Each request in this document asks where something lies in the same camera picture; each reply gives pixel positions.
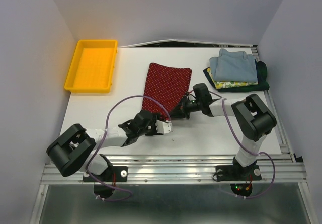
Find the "red polka dot skirt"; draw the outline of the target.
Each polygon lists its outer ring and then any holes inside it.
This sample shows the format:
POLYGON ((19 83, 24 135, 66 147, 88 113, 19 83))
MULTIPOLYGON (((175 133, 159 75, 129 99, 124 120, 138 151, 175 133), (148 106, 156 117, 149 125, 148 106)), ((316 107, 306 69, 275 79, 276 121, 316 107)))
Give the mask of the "red polka dot skirt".
POLYGON ((150 63, 144 86, 142 109, 159 113, 168 120, 168 115, 189 90, 192 70, 167 67, 150 63))

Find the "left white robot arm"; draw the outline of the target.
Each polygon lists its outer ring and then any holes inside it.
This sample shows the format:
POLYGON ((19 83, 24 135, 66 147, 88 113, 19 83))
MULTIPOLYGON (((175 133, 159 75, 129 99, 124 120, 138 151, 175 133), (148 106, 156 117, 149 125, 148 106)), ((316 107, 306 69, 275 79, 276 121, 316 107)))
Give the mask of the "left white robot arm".
POLYGON ((64 177, 86 171, 106 181, 112 175, 113 165, 103 154, 95 155, 93 151, 99 147, 126 147, 144 135, 162 135, 158 125, 163 120, 159 113, 141 110, 134 119, 106 130, 86 130, 74 124, 47 148, 46 153, 64 177))

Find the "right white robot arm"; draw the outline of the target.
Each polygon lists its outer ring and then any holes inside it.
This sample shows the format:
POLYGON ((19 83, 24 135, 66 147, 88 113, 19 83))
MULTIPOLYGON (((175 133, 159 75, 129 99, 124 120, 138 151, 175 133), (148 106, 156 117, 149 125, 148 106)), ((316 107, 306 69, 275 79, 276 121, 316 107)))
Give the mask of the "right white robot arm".
POLYGON ((255 163, 260 154, 262 142, 277 120, 270 109, 257 94, 250 94, 242 99, 212 98, 205 83, 193 86, 195 99, 190 100, 187 93, 179 104, 170 112, 172 118, 190 118, 192 112, 202 112, 208 117, 224 116, 230 131, 239 145, 232 165, 232 174, 242 179, 250 172, 249 166, 255 163))

